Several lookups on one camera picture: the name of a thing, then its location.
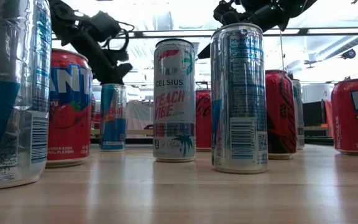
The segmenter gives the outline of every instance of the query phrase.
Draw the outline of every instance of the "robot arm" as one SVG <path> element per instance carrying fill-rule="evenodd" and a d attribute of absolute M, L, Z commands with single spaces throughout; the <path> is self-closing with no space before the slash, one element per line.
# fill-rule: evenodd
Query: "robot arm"
<path fill-rule="evenodd" d="M 132 69 L 129 63 L 118 65 L 118 61 L 128 60 L 126 48 L 129 42 L 128 32 L 119 22 L 107 13 L 99 11 L 95 16 L 76 16 L 75 11 L 61 0 L 49 0 L 52 18 L 52 30 L 62 40 L 62 46 L 71 44 L 75 50 L 84 55 L 93 71 L 93 77 L 101 84 L 116 83 L 123 85 L 122 78 Z M 102 49 L 100 42 L 120 35 L 126 37 L 124 46 L 119 50 Z"/>
<path fill-rule="evenodd" d="M 299 16 L 317 0 L 224 0 L 214 10 L 214 18 L 223 25 L 249 22 L 259 26 L 263 32 L 275 26 L 281 31 L 287 28 L 290 18 Z M 242 5 L 245 13 L 238 13 L 231 4 Z M 209 58 L 209 45 L 198 58 Z"/>

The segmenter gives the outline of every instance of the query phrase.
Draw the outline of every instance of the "barcode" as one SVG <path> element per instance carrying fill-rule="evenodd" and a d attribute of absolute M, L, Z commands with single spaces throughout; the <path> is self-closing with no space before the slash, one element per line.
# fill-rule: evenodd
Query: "barcode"
<path fill-rule="evenodd" d="M 231 158 L 254 159 L 255 121 L 254 118 L 231 118 Z"/>
<path fill-rule="evenodd" d="M 31 122 L 31 163 L 47 160 L 48 154 L 48 118 L 32 117 Z"/>

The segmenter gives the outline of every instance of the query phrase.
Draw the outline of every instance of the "table surface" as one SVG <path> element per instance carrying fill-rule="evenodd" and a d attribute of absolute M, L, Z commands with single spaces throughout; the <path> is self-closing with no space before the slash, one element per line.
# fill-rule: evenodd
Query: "table surface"
<path fill-rule="evenodd" d="M 147 147 L 99 152 L 0 190 L 0 223 L 358 223 L 358 156 L 306 146 L 264 174 L 155 162 Z"/>

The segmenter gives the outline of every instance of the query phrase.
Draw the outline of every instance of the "can rim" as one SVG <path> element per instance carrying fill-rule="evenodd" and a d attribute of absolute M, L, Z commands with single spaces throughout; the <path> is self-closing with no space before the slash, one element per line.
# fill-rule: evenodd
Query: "can rim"
<path fill-rule="evenodd" d="M 288 74 L 286 70 L 281 70 L 281 69 L 268 69 L 265 70 L 265 72 L 284 72 L 285 74 Z"/>
<path fill-rule="evenodd" d="M 65 50 L 65 49 L 56 49 L 56 48 L 53 48 L 52 51 L 60 51 L 60 52 L 71 53 L 71 54 L 73 54 L 73 55 L 77 55 L 77 56 L 82 57 L 82 58 L 85 59 L 86 62 L 88 63 L 88 59 L 87 59 L 84 55 L 82 55 L 82 54 L 80 54 L 80 53 L 72 52 L 72 51 Z"/>
<path fill-rule="evenodd" d="M 358 78 L 351 78 L 349 80 L 342 80 L 340 82 L 335 83 L 334 85 L 338 85 L 339 83 L 344 83 L 344 82 L 353 82 L 353 81 L 358 81 Z"/>
<path fill-rule="evenodd" d="M 186 42 L 186 43 L 190 44 L 192 47 L 194 47 L 193 43 L 191 43 L 190 41 L 188 41 L 188 40 L 183 40 L 183 39 L 180 39 L 180 38 L 167 38 L 167 39 L 160 40 L 160 41 L 158 41 L 158 42 L 155 44 L 155 47 L 157 47 L 158 44 L 161 44 L 162 42 L 166 42 L 166 41 L 170 41 L 170 40 L 183 41 L 183 42 Z"/>
<path fill-rule="evenodd" d="M 212 38 L 216 33 L 218 33 L 219 31 L 222 31 L 222 30 L 227 29 L 227 28 L 230 28 L 230 27 L 235 27 L 235 26 L 250 26 L 250 27 L 253 27 L 253 28 L 258 29 L 261 33 L 263 33 L 262 28 L 260 28 L 259 26 L 255 25 L 255 24 L 251 24 L 251 23 L 248 23 L 248 22 L 237 22 L 237 23 L 235 23 L 235 24 L 225 25 L 225 26 L 222 26 L 221 28 L 217 29 L 217 30 L 212 34 L 211 38 Z"/>
<path fill-rule="evenodd" d="M 122 85 L 122 84 L 114 84 L 114 83 L 106 83 L 106 84 L 102 84 L 101 86 L 107 86 L 107 85 L 119 86 L 119 87 L 121 87 L 121 88 L 127 88 L 125 85 Z"/>

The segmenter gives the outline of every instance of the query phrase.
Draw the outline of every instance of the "can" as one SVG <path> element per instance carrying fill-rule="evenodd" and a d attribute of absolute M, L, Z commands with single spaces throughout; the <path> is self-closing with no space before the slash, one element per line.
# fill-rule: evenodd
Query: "can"
<path fill-rule="evenodd" d="M 91 129 L 94 130 L 94 122 L 96 117 L 96 99 L 92 93 L 92 107 L 91 107 Z"/>
<path fill-rule="evenodd" d="M 90 154 L 92 71 L 78 53 L 52 49 L 47 167 L 81 164 Z"/>
<path fill-rule="evenodd" d="M 295 129 L 296 129 L 296 150 L 303 150 L 305 147 L 305 124 L 303 122 L 303 102 L 301 92 L 301 82 L 297 79 L 292 80 L 293 102 L 295 109 Z"/>
<path fill-rule="evenodd" d="M 196 148 L 211 152 L 211 90 L 196 90 Z"/>
<path fill-rule="evenodd" d="M 0 189 L 45 168 L 51 49 L 47 1 L 0 0 Z"/>
<path fill-rule="evenodd" d="M 160 162 L 196 156 L 195 50 L 181 39 L 165 39 L 154 51 L 154 150 Z"/>
<path fill-rule="evenodd" d="M 290 159 L 296 153 L 292 82 L 283 70 L 266 70 L 269 159 Z"/>
<path fill-rule="evenodd" d="M 127 91 L 125 86 L 104 84 L 100 106 L 100 150 L 116 152 L 125 150 L 127 120 Z"/>
<path fill-rule="evenodd" d="M 260 27 L 237 23 L 211 38 L 212 166 L 256 174 L 267 169 L 263 37 Z"/>
<path fill-rule="evenodd" d="M 331 100 L 335 149 L 358 155 L 358 79 L 335 84 Z"/>

